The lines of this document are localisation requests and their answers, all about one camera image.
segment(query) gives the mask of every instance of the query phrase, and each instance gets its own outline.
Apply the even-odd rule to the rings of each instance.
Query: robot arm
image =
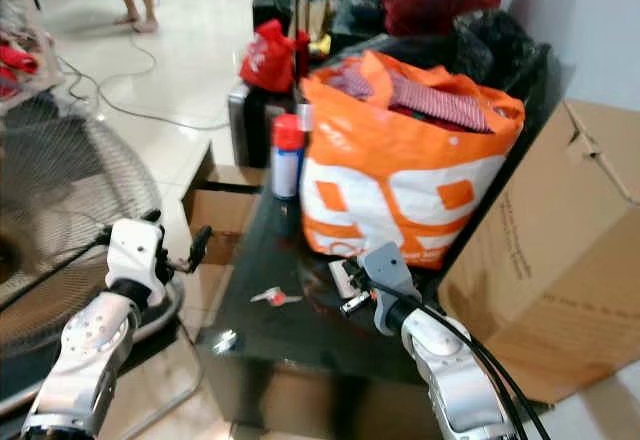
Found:
[[[108,289],[65,325],[60,356],[29,411],[22,438],[84,440],[98,435],[141,313],[162,302],[164,284],[174,271],[195,269],[210,233],[208,227],[200,232],[187,264],[174,265],[162,249],[161,227],[128,219],[113,225]]]
[[[357,262],[361,275],[420,300],[395,244],[388,243],[364,254]],[[404,348],[429,385],[429,397],[444,439],[491,440],[513,436],[515,432],[504,406],[471,350],[422,310],[387,292],[374,290],[376,327],[385,335],[401,335]],[[445,318],[469,338],[459,322]]]

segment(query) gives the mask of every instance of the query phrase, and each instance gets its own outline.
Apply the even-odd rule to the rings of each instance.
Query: orange shopping bag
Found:
[[[370,86],[364,101],[328,85],[345,65]],[[341,68],[303,83],[313,105],[300,186],[306,238],[316,251],[343,256],[391,240],[408,264],[440,268],[522,130],[524,106],[443,67],[421,70],[371,51]],[[489,131],[454,131],[390,111],[398,74],[472,103]]]

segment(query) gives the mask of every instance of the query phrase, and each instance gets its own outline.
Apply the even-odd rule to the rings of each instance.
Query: wire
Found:
[[[420,303],[415,298],[410,297],[408,295],[404,295],[404,294],[398,292],[397,290],[394,290],[393,288],[389,288],[386,285],[382,285],[382,284],[380,284],[380,283],[378,283],[378,282],[376,282],[374,280],[368,279],[367,281],[368,281],[368,283],[369,283],[369,285],[371,287],[377,288],[378,290],[386,292],[386,293],[388,293],[390,295],[393,295],[394,297],[396,297],[396,298],[398,298],[400,300],[403,300],[403,301],[407,302],[412,307],[423,311],[424,313],[429,315],[431,318],[436,320],[438,323],[440,323],[442,326],[444,326],[447,330],[449,330],[451,333],[453,333],[462,343],[464,343],[467,347],[469,347],[471,349],[471,351],[476,355],[478,360],[480,360],[480,362],[482,362],[482,364],[485,366],[485,368],[487,368],[487,371],[490,372],[490,375],[491,375],[492,371],[495,373],[495,369],[497,369],[498,372],[500,373],[500,375],[502,375],[502,377],[504,377],[506,382],[513,389],[516,397],[518,398],[518,401],[522,404],[522,406],[524,407],[525,411],[527,412],[527,415],[531,418],[533,424],[536,427],[536,430],[540,434],[540,437],[543,440],[551,440],[551,437],[549,437],[549,434],[545,430],[544,425],[542,425],[542,422],[540,421],[540,418],[538,417],[538,414],[535,412],[535,410],[533,410],[533,408],[531,407],[531,404],[529,403],[529,401],[525,397],[524,393],[522,392],[522,390],[520,389],[518,384],[511,377],[511,375],[509,375],[509,373],[502,366],[502,364],[495,358],[495,356],[484,345],[482,345],[481,342],[479,342],[473,336],[471,336],[471,339],[467,338],[456,327],[454,327],[445,318],[443,318],[439,313],[433,311],[430,308],[425,307],[424,305],[422,305],[422,303]],[[496,375],[496,377],[498,379],[497,383],[498,384],[501,383],[502,380],[500,379],[500,377],[497,376],[497,375]],[[520,422],[519,416],[517,416],[517,414],[516,414],[515,421],[514,421],[514,419],[512,419],[512,422],[514,422],[514,427],[515,428],[517,428],[518,424],[520,424],[520,425],[522,424]]]
[[[93,247],[96,247],[98,245],[100,245],[100,241],[98,239],[95,239],[95,240],[87,243],[86,245],[81,247],[80,250],[78,250],[76,253],[71,255],[69,258],[63,260],[62,262],[60,262],[57,265],[55,265],[52,269],[48,270],[46,273],[40,275],[33,282],[31,282],[29,285],[27,285],[24,288],[22,288],[21,290],[17,291],[8,300],[3,302],[2,305],[0,305],[0,312],[5,311],[7,308],[9,308],[11,305],[16,303],[18,300],[20,300],[22,297],[24,297],[27,293],[29,293],[31,290],[33,290],[38,285],[40,285],[42,282],[44,282],[45,280],[51,278],[53,275],[58,273],[63,268],[68,267],[73,262],[75,262],[78,258],[80,258],[85,253],[87,253],[89,250],[91,250]]]
[[[522,425],[522,420],[520,418],[520,415],[518,414],[518,410],[516,409],[516,406],[511,399],[509,391],[504,386],[502,377],[500,377],[500,374],[496,371],[491,362],[482,362],[482,364],[487,369],[487,372],[489,373],[489,376],[491,376],[493,383],[498,388],[498,396],[500,397],[504,408],[507,410],[507,415],[509,416],[511,423],[513,423],[513,427],[516,429],[518,438],[520,440],[528,440],[529,437],[527,437],[527,433],[524,431],[524,426]]]
[[[138,45],[134,40],[133,40],[133,33],[129,36],[129,42],[131,43],[131,45],[136,49],[139,50],[140,52],[144,53],[147,57],[149,57],[151,59],[151,66],[145,68],[142,71],[139,72],[132,72],[132,73],[116,73],[114,75],[110,75],[107,78],[105,78],[104,80],[102,80],[102,82],[98,82],[94,77],[92,77],[91,75],[88,75],[86,73],[83,73],[82,71],[80,71],[80,69],[78,69],[77,67],[75,67],[74,65],[72,65],[69,61],[65,60],[64,58],[62,58],[61,56],[58,55],[58,59],[64,63],[67,67],[69,67],[71,70],[73,70],[73,73],[75,73],[78,78],[86,78],[87,80],[89,80],[95,87],[96,87],[96,99],[99,105],[99,101],[100,99],[102,99],[107,105],[109,105],[112,109],[124,113],[126,115],[131,115],[133,117],[140,117],[140,118],[146,118],[148,120],[154,120],[157,122],[163,122],[163,123],[169,123],[171,125],[175,125],[178,127],[183,127],[183,128],[189,128],[191,130],[197,130],[197,131],[201,131],[201,132],[208,132],[208,131],[215,131],[215,130],[220,130],[222,128],[225,128],[229,125],[228,122],[222,123],[222,124],[215,124],[215,125],[211,125],[211,126],[195,126],[195,125],[188,125],[186,123],[181,123],[181,122],[177,122],[175,120],[171,120],[165,117],[161,117],[158,115],[150,115],[147,113],[141,113],[141,112],[134,112],[132,110],[127,110],[126,108],[122,108],[118,105],[116,105],[111,99],[109,99],[109,97],[107,97],[107,95],[104,93],[104,86],[106,83],[113,81],[116,78],[121,78],[121,77],[137,77],[137,76],[142,76],[142,75],[147,75],[149,73],[151,73],[153,70],[155,70],[155,68],[158,65],[158,60],[157,58],[153,55],[153,53],[151,53],[149,50],[146,50],[144,48],[142,48],[140,45]],[[67,92],[76,99],[76,101],[78,100],[86,100],[85,98],[82,98],[81,96],[75,95],[72,92],[73,87],[75,87],[78,83],[78,80],[76,80],[68,89]]]

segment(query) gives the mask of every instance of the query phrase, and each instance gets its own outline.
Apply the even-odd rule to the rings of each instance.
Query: white tile floor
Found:
[[[226,95],[238,81],[242,52],[251,39],[251,0],[157,0],[160,30],[145,36],[132,34],[127,26],[111,25],[123,13],[121,0],[40,1],[58,55],[98,82],[110,78],[104,91],[114,103],[189,126],[217,127],[196,131],[132,117],[104,102],[96,107],[94,87],[86,80],[74,89],[92,96],[87,108],[131,145],[149,168],[162,196],[167,247],[172,255],[183,256],[190,235],[180,200],[209,142],[217,164],[233,163],[231,136],[225,126]],[[135,74],[145,72],[153,62],[134,44],[155,57],[151,71]],[[57,89],[61,96],[73,79],[69,76],[67,84]],[[202,299],[208,285],[197,275],[186,285],[182,316],[193,334],[206,316]],[[195,371],[186,344],[179,341],[126,374],[118,384],[100,438],[121,438],[187,387]],[[191,400],[137,438],[217,440],[233,436],[205,381]],[[274,432],[263,438],[300,440]]]

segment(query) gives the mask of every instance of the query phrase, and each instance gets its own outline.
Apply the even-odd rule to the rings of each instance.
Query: brown cardboard box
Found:
[[[532,399],[640,358],[640,113],[561,104],[440,286]]]
[[[236,247],[253,219],[264,170],[227,165],[209,165],[204,170],[204,175],[196,175],[182,204],[192,235],[205,225],[213,229],[199,267],[206,285],[201,305],[207,315],[199,317],[198,323],[206,326],[215,317],[231,277]]]

